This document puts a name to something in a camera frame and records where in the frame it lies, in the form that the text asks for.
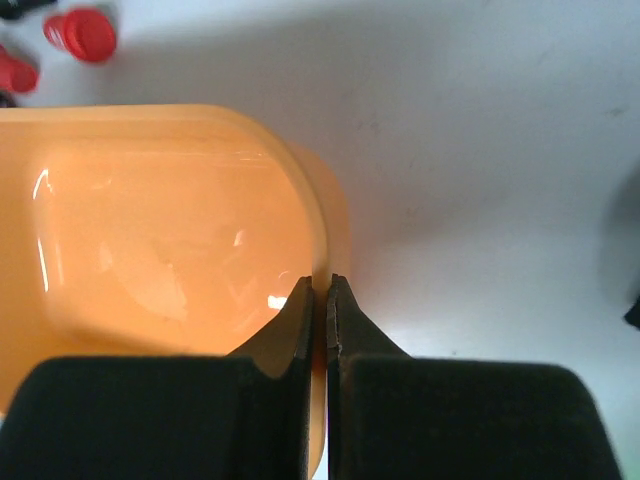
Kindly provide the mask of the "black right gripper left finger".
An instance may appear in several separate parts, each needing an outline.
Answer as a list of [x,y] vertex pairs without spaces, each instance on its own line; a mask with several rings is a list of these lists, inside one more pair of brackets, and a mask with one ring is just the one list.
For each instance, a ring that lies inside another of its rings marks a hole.
[[297,281],[284,306],[225,358],[231,385],[227,479],[305,479],[314,295]]

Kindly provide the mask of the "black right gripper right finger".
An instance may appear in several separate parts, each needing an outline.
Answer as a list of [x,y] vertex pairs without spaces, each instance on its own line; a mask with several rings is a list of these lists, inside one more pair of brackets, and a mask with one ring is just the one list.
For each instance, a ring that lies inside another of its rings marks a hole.
[[351,357],[391,355],[409,357],[360,308],[345,276],[333,274],[326,307],[328,474],[339,479],[344,435],[341,399],[343,363]]

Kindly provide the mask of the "orange plastic storage basket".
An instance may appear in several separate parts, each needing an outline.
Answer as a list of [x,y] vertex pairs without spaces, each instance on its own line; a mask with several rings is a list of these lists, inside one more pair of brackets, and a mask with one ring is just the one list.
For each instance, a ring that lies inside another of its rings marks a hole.
[[314,295],[310,478],[324,316],[349,269],[331,169],[214,106],[1,114],[1,475],[227,479],[225,358]]

